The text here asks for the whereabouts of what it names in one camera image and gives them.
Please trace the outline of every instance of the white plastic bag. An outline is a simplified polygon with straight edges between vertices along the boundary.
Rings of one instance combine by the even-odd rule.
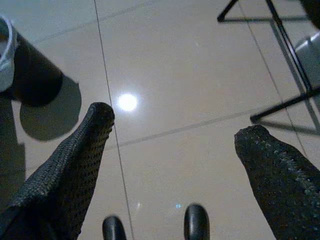
[[[5,47],[0,52],[0,92],[5,91],[12,85],[15,73],[14,57],[17,43],[17,31],[13,28],[11,22],[0,15],[0,35],[6,37]]]

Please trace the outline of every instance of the black trash can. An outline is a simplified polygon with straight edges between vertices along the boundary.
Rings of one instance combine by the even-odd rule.
[[[2,38],[8,38],[9,31],[5,31],[8,26],[3,18],[0,25]],[[13,82],[1,95],[29,106],[46,105],[59,93],[63,74],[19,33],[16,39]]]

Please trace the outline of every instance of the white tile floor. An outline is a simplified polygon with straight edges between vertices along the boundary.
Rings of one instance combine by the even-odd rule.
[[[255,2],[240,1],[229,16],[269,16],[268,8]],[[275,2],[282,16],[304,14],[297,1]],[[39,123],[50,110],[56,111],[53,116],[68,114],[61,106],[73,108],[76,101],[69,88],[39,112],[12,103],[25,166],[1,168],[0,192],[21,172],[30,176],[79,125],[89,105],[101,101],[112,103],[116,131],[107,141],[79,239],[102,239],[102,221],[110,214],[120,216],[129,240],[183,239],[184,212],[193,202],[206,207],[212,239],[274,239],[236,156],[234,134],[251,125],[250,114],[299,89],[270,24],[217,23],[227,3],[0,0],[0,12],[78,84],[81,94],[75,124],[45,139],[28,126],[46,131]],[[294,43],[314,32],[300,30],[307,24],[287,23]],[[124,94],[136,97],[134,110],[121,109]],[[319,118],[313,100],[310,106]],[[268,129],[320,168],[320,138],[302,129],[315,128],[304,103],[267,119],[294,123],[297,132]],[[3,207],[9,196],[1,197]]]

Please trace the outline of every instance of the floor tile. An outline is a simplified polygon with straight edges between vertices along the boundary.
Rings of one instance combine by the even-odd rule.
[[[311,99],[288,109],[309,161],[320,169],[320,99]]]
[[[97,18],[94,0],[3,0],[0,12],[10,18],[29,41],[38,41]]]
[[[103,153],[94,194],[78,239],[102,240],[102,223],[109,215],[116,215],[121,219],[127,240],[132,240],[125,188],[116,148]]]
[[[224,4],[164,0],[100,22],[120,143],[280,100],[248,26],[217,23]]]
[[[96,0],[96,8],[99,19],[109,18],[130,12],[136,8],[143,7],[145,4],[152,4],[161,0]]]
[[[24,144],[25,168],[42,164],[82,122],[93,102],[110,104],[96,23],[42,41],[37,47],[67,76],[49,105],[12,104],[17,142]],[[107,147],[116,145],[114,131]]]
[[[284,113],[271,120],[289,123]],[[208,212],[211,239],[275,239],[235,152],[234,134],[249,125],[245,115],[122,146],[135,238],[183,239],[185,210],[197,202]],[[268,129],[301,150],[294,131]]]
[[[246,17],[271,17],[266,1],[239,1]],[[298,0],[272,0],[280,17],[303,17],[306,15]]]
[[[277,90],[283,100],[300,94],[297,82],[300,83],[294,68],[290,68],[290,58],[286,58],[284,43],[275,35],[275,26],[270,23],[250,23],[250,29],[263,55]]]

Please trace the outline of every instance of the black mesh fabric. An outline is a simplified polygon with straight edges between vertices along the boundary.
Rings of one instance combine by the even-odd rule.
[[[319,170],[261,125],[240,130],[235,150],[276,239],[320,239]]]
[[[8,209],[19,208],[36,216],[36,226],[45,222],[46,231],[53,230],[57,239],[77,239],[114,119],[114,112],[107,104],[91,104],[77,130],[27,179]]]

